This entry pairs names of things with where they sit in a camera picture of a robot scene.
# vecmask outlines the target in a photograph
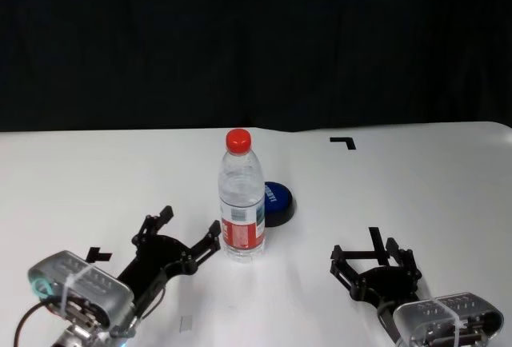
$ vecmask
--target white table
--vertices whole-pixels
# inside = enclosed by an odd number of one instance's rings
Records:
[[[187,245],[203,237],[219,219],[225,133],[0,134],[0,344],[12,345],[36,302],[26,271],[44,257],[101,246],[114,255],[98,265],[116,276],[134,257],[130,239],[144,216],[166,204],[175,217],[162,233]],[[329,273],[334,245],[371,249],[371,225],[414,250],[432,296],[470,291],[509,320],[512,130],[480,122],[251,133],[266,180],[292,190],[294,219],[268,231],[266,255],[252,265],[217,253],[194,276],[171,280],[129,346],[392,346],[374,309]],[[353,137],[357,150],[330,136]],[[191,331],[179,332],[181,317],[193,318]],[[41,310],[21,347],[50,346],[65,325]],[[510,345],[507,331],[494,346]]]

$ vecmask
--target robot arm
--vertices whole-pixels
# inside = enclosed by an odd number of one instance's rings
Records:
[[[146,217],[132,239],[137,247],[136,257],[118,278],[88,263],[108,259],[96,248],[91,249],[87,260],[62,251],[29,270],[30,283],[42,300],[39,306],[71,322],[54,347],[123,345],[135,335],[144,313],[158,295],[165,293],[171,278],[196,273],[220,249],[218,221],[191,248],[172,237],[158,235],[172,217],[170,206],[157,217]]]
[[[382,327],[397,346],[485,347],[503,326],[503,314],[472,293],[420,300],[422,278],[412,250],[398,247],[388,238],[386,248],[377,227],[370,227],[374,251],[344,251],[339,245],[331,254],[330,272],[349,290],[355,301],[377,309]],[[393,258],[396,265],[388,262]],[[352,259],[376,259],[379,266],[357,273]]]

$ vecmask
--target black cable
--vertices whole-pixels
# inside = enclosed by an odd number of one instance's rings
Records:
[[[40,309],[42,307],[46,307],[48,305],[59,304],[61,302],[61,300],[62,300],[62,297],[48,297],[47,299],[43,299],[38,304],[31,307],[25,313],[25,315],[23,315],[22,319],[18,323],[18,327],[16,327],[16,333],[14,334],[14,347],[18,347],[19,336],[22,333],[23,325],[25,324],[26,320],[30,317],[30,315],[32,315],[33,313],[35,313],[38,309]],[[70,301],[72,301],[73,303],[76,303],[78,305],[83,305],[85,302],[84,299],[80,299],[77,297],[68,297],[67,302],[70,302]]]
[[[150,309],[150,310],[146,313],[146,315],[142,315],[142,318],[141,318],[141,319],[146,319],[149,315],[151,315],[151,313],[152,313],[153,311],[155,311],[155,310],[157,309],[157,307],[162,303],[162,301],[163,301],[163,297],[165,297],[165,295],[166,295],[166,288],[164,287],[164,288],[162,289],[162,295],[160,296],[160,299],[158,299],[158,301],[156,302],[156,304],[153,306],[153,308],[152,308],[152,309]]]

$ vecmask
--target black gripper bracket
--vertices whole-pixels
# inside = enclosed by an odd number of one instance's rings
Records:
[[[157,234],[172,217],[170,206],[158,217],[148,215],[132,239],[137,247],[137,257],[121,273],[119,280],[133,291],[137,316],[144,314],[171,278],[196,273],[204,261],[220,250],[219,221],[214,221],[206,236],[189,248],[177,239]]]
[[[393,322],[393,312],[400,305],[418,301],[418,280],[422,273],[416,267],[412,250],[398,247],[388,238],[386,248],[378,227],[370,227],[373,251],[343,251],[339,245],[330,256],[330,272],[350,292],[355,301],[370,303],[378,311],[378,318],[391,339],[396,343],[400,334]],[[391,266],[392,257],[398,265]],[[379,267],[357,273],[348,263],[350,259],[376,259]]]

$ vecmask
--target dark background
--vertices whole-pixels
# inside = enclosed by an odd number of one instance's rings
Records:
[[[0,130],[512,123],[512,0],[0,0]]]

